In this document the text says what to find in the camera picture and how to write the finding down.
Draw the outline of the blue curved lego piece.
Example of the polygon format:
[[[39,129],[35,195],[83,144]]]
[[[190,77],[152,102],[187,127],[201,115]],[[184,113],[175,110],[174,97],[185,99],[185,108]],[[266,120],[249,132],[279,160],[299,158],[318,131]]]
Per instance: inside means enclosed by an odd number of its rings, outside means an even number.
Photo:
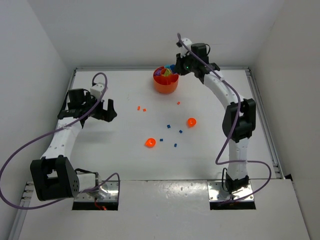
[[[170,70],[171,70],[172,72],[175,71],[175,65],[174,65],[174,64],[170,65],[169,68],[170,68]]]

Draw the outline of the green lego brick upside-down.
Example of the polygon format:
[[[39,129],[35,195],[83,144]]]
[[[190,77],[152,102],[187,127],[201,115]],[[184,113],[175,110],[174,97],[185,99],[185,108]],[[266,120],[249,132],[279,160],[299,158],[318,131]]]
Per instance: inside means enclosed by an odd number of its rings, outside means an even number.
[[[169,69],[165,69],[165,71],[162,73],[162,75],[164,76],[164,77],[168,77],[168,76],[170,76],[170,75],[172,75],[173,73],[169,70]]]

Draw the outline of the purple rounded lego piece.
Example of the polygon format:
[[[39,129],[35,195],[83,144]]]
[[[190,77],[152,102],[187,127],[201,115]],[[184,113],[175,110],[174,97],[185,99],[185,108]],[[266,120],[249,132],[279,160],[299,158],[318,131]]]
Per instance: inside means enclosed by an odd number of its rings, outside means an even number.
[[[161,75],[161,71],[162,71],[162,69],[161,68],[159,68],[159,69],[157,69],[156,71],[155,71],[155,73],[154,73],[154,76],[160,76]]]

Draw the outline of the orange heart-shaped piece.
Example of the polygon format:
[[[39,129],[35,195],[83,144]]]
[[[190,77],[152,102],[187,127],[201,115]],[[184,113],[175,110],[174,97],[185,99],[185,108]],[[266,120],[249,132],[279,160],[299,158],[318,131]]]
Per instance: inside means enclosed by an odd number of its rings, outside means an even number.
[[[148,138],[147,140],[146,140],[146,142],[145,142],[145,146],[147,147],[147,148],[153,148],[153,147],[155,147],[156,146],[156,140],[154,139],[154,138]]]

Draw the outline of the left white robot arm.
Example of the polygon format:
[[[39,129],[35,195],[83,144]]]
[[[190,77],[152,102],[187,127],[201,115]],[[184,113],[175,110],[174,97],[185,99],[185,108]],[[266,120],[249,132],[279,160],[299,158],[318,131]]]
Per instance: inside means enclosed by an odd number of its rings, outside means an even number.
[[[112,99],[104,109],[106,89],[102,83],[97,83],[90,90],[77,88],[67,92],[48,149],[30,164],[40,201],[75,198],[81,192],[95,190],[99,184],[96,172],[75,170],[70,159],[76,138],[88,118],[109,123],[117,116]]]

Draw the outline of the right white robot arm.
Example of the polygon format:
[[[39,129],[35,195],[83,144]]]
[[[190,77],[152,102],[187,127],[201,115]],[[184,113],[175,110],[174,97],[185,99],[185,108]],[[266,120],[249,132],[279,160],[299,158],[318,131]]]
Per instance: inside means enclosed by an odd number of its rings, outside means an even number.
[[[193,73],[200,82],[213,92],[224,108],[222,131],[226,137],[215,163],[222,165],[220,158],[225,149],[229,150],[229,160],[223,172],[223,190],[232,192],[247,187],[247,148],[249,139],[256,128],[256,102],[246,99],[225,80],[220,68],[209,62],[205,43],[176,44],[180,52],[176,55],[175,72],[180,76]]]

